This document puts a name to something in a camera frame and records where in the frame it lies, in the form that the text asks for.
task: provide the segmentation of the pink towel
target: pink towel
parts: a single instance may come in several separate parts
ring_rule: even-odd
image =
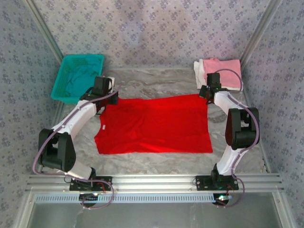
[[[217,58],[211,58],[211,59],[206,59],[203,60],[204,64],[204,78],[207,81],[207,74],[209,73],[214,73],[217,70],[220,69],[231,69],[234,70],[235,72],[241,75],[241,64],[238,59],[234,60],[228,60],[228,61],[219,61]],[[228,88],[228,89],[239,89],[240,88],[240,82],[239,78],[231,71],[220,71],[220,82],[222,84],[222,87]]]

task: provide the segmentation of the glass panel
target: glass panel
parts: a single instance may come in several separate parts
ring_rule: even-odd
[[[230,203],[239,197],[236,194]],[[35,204],[29,228],[280,228],[271,193],[246,193],[229,209],[211,203],[113,203],[83,210],[79,204]]]

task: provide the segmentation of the aluminum frame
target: aluminum frame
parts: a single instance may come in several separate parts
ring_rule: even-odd
[[[113,188],[116,195],[119,194],[138,194],[138,193],[156,193],[156,194],[176,194],[190,193],[201,194],[197,191],[196,186],[192,183],[195,179],[193,175],[112,175]],[[261,173],[261,174],[237,174],[246,186],[246,192],[259,193],[271,192],[274,197],[277,212],[284,228],[296,227],[292,217],[281,177],[277,173]],[[15,220],[15,228],[25,228],[28,226],[29,218],[33,210],[36,196],[41,193],[49,194],[66,194],[89,193],[91,191],[70,192],[69,183],[64,182],[64,176],[44,176],[30,175],[26,186],[26,194],[23,197],[19,208],[17,218]],[[242,185],[239,183],[239,190],[242,192]],[[204,191],[205,193],[222,193],[225,191]]]

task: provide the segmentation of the red t-shirt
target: red t-shirt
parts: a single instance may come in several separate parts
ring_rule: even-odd
[[[197,94],[160,99],[119,99],[100,116],[100,154],[212,153],[206,100]]]

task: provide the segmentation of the folded towel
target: folded towel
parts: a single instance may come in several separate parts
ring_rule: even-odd
[[[234,70],[238,73],[240,77],[241,75],[241,64],[238,59],[228,60],[228,61],[219,61],[217,58],[205,59],[203,60],[204,64],[204,78],[207,80],[207,74],[214,73],[220,69],[230,69]],[[231,71],[220,71],[220,82],[222,84],[222,88],[227,88],[229,90],[239,90],[240,89],[240,81],[239,78]]]
[[[206,86],[206,80],[204,78],[205,71],[204,71],[203,60],[200,59],[199,62],[195,61],[193,64],[193,69],[195,73],[197,88],[200,89],[201,86]]]

